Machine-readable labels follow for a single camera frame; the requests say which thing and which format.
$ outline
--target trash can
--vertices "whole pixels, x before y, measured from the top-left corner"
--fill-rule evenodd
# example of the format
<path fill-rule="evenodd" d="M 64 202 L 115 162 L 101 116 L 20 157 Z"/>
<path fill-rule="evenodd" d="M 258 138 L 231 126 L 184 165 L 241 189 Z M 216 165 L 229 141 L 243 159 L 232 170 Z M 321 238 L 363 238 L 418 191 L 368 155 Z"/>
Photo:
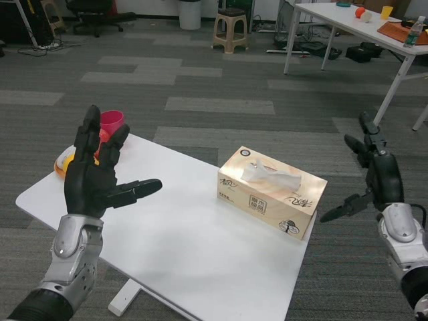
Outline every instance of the trash can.
<path fill-rule="evenodd" d="M 180 28 L 196 30 L 201 27 L 201 0 L 179 0 Z"/>

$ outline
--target red cup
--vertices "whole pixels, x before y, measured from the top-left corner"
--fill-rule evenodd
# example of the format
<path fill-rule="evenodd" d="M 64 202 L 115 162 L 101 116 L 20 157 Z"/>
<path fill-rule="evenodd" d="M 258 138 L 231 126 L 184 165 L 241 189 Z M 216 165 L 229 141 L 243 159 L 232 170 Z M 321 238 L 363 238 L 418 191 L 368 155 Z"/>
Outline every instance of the red cup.
<path fill-rule="evenodd" d="M 125 123 L 125 115 L 118 110 L 110 110 L 101 114 L 101 129 L 110 136 L 114 134 Z"/>

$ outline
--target robotic hand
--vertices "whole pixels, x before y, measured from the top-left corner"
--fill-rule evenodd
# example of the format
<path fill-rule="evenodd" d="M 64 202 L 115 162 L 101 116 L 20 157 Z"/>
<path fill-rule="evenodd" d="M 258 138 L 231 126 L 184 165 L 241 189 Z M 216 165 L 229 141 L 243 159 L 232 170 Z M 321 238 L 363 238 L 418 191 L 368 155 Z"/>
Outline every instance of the robotic hand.
<path fill-rule="evenodd" d="M 97 166 L 94 153 L 100 144 L 100 110 L 91 106 L 79 127 L 76 153 L 64 183 L 68 214 L 63 216 L 51 248 L 52 263 L 43 281 L 14 309 L 8 320 L 68 321 L 95 284 L 102 250 L 101 217 L 109 207 L 133 204 L 162 188 L 160 180 L 117 185 L 116 166 L 128 125 L 102 143 Z"/>
<path fill-rule="evenodd" d="M 368 168 L 366 194 L 351 195 L 343 206 L 327 212 L 321 222 L 352 216 L 369 203 L 382 212 L 379 234 L 387 248 L 388 265 L 418 321 L 428 320 L 428 251 L 425 241 L 426 211 L 420 205 L 404 203 L 403 182 L 397 161 L 386 148 L 387 142 L 369 115 L 360 115 L 364 143 L 345 135 L 345 143 L 358 155 L 361 167 Z M 422 226 L 413 217 L 411 206 L 422 208 Z"/>

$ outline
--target floor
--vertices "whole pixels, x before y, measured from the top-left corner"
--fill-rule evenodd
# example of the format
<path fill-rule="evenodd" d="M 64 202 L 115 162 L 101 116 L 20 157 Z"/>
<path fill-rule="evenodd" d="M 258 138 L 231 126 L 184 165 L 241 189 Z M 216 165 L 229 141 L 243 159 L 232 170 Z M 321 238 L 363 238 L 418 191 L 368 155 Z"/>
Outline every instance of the floor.
<path fill-rule="evenodd" d="M 271 34 L 253 34 L 249 51 L 225 55 L 210 48 L 212 27 L 190 32 L 177 21 L 139 20 L 124 33 L 105 29 L 98 39 L 63 35 L 82 45 L 42 58 L 6 50 L 0 59 L 0 319 L 42 279 L 54 236 L 15 199 L 52 171 L 91 104 L 123 110 L 133 134 L 213 165 L 246 145 L 319 175 L 329 182 L 319 213 L 364 192 L 364 171 L 342 137 L 362 137 L 358 114 L 376 113 L 400 63 L 388 52 L 368 64 L 342 55 L 321 72 L 321 58 L 294 56 L 284 76 L 284 56 L 265 53 Z M 358 41 L 341 36 L 335 46 Z M 381 123 L 407 202 L 424 206 L 428 128 L 411 126 L 428 103 L 427 84 L 404 83 Z M 316 222 L 286 320 L 413 320 L 385 264 L 376 214 L 370 208 Z M 116 320 L 107 305 L 125 281 L 101 263 L 96 289 L 74 320 Z M 140 294 L 121 320 L 184 318 Z"/>

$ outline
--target white desk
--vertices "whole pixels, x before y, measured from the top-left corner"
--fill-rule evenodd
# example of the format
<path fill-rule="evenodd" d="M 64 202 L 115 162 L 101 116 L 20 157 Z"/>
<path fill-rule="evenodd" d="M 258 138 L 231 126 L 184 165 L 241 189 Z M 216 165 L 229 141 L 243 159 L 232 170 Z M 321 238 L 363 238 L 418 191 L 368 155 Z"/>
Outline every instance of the white desk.
<path fill-rule="evenodd" d="M 397 88 L 403 80 L 414 79 L 414 78 L 422 78 L 427 77 L 428 72 L 424 74 L 415 74 L 407 76 L 407 72 L 409 71 L 410 66 L 413 63 L 413 60 L 416 56 L 426 55 L 428 54 L 428 45 L 417 45 L 413 48 L 405 48 L 403 47 L 403 43 L 394 40 L 386 35 L 379 33 L 377 30 L 385 24 L 385 20 L 381 19 L 381 15 L 379 13 L 375 13 L 370 11 L 373 14 L 372 20 L 368 23 L 362 22 L 360 19 L 355 17 L 356 6 L 351 6 L 349 8 L 343 8 L 337 6 L 335 3 L 304 3 L 304 4 L 296 4 L 294 6 L 294 13 L 292 19 L 292 30 L 290 31 L 288 37 L 288 47 L 292 47 L 294 44 L 294 38 L 296 35 L 296 30 L 298 28 L 300 15 L 302 12 L 307 13 L 313 17 L 317 17 L 329 23 L 333 26 L 332 33 L 330 35 L 330 39 L 328 40 L 328 47 L 326 51 L 326 55 L 324 57 L 324 61 L 322 62 L 321 69 L 324 70 L 326 65 L 328 56 L 330 55 L 330 50 L 332 47 L 332 42 L 334 39 L 334 35 L 336 34 L 336 28 L 339 27 L 347 32 L 352 33 L 358 37 L 361 37 L 367 41 L 377 43 L 381 47 L 385 49 L 389 49 L 393 52 L 396 52 L 400 55 L 405 56 L 405 60 L 394 79 L 391 88 L 388 91 L 387 96 L 383 100 L 381 107 L 374 119 L 375 124 L 379 124 L 384 113 L 386 112 L 391 100 L 393 99 Z M 394 18 L 390 18 L 389 21 L 399 21 Z M 284 68 L 284 73 L 288 74 L 288 68 L 290 65 L 291 51 L 287 53 L 286 66 Z"/>
<path fill-rule="evenodd" d="M 144 290 L 190 320 L 284 321 L 312 224 L 303 241 L 217 199 L 218 168 L 130 135 L 120 183 L 158 178 L 163 188 L 103 216 L 101 258 L 132 278 L 110 305 L 121 315 Z M 57 229 L 64 182 L 51 173 L 18 207 Z"/>

